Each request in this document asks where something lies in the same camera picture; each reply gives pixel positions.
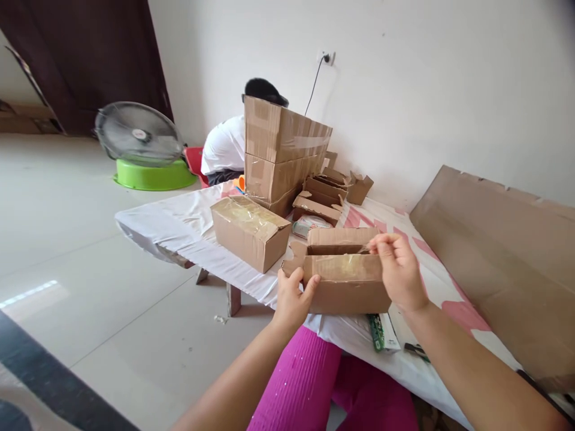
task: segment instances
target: wall outlet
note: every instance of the wall outlet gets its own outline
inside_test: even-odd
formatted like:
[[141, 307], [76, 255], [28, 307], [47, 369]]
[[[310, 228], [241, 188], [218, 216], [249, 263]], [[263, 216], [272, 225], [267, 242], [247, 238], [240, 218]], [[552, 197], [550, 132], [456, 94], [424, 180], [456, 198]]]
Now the wall outlet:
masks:
[[324, 65], [326, 66], [333, 66], [334, 65], [334, 60], [335, 60], [335, 51], [324, 51], [324, 50], [319, 50], [317, 52], [317, 57], [316, 57], [316, 61], [319, 63], [320, 61], [323, 61], [323, 56], [328, 54], [329, 55], [329, 62], [324, 63]]

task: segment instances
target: white shirt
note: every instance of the white shirt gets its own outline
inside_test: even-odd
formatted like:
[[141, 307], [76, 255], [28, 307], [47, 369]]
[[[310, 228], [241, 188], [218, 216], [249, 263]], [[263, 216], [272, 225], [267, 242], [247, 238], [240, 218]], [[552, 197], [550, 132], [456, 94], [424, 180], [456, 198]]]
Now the white shirt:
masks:
[[224, 169], [244, 170], [246, 153], [244, 116], [232, 117], [218, 124], [208, 134], [202, 152], [202, 174]]

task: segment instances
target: orange object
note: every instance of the orange object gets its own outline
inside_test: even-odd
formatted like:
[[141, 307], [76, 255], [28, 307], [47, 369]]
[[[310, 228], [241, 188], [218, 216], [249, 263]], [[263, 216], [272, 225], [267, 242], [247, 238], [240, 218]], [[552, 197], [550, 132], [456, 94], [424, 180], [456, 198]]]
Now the orange object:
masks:
[[234, 186], [241, 190], [242, 193], [246, 192], [246, 176], [240, 175], [238, 178], [234, 178]]

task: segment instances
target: white tiled floor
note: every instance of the white tiled floor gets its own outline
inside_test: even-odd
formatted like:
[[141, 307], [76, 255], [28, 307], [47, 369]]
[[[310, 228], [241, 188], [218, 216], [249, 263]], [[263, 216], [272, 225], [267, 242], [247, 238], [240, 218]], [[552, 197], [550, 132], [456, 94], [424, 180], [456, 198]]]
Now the white tiled floor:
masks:
[[[225, 287], [141, 251], [114, 214], [186, 193], [118, 186], [96, 141], [0, 135], [2, 310], [142, 430], [196, 401], [271, 311], [247, 304], [226, 325]], [[42, 290], [20, 297], [38, 287]], [[333, 410], [328, 429], [342, 419]]]

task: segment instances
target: doorway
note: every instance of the doorway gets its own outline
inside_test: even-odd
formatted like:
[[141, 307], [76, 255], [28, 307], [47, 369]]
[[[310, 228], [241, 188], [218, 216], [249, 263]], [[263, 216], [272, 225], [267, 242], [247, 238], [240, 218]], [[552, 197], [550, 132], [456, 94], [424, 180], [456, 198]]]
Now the doorway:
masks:
[[118, 101], [173, 120], [146, 0], [3, 0], [0, 28], [66, 134], [92, 136], [98, 110]]

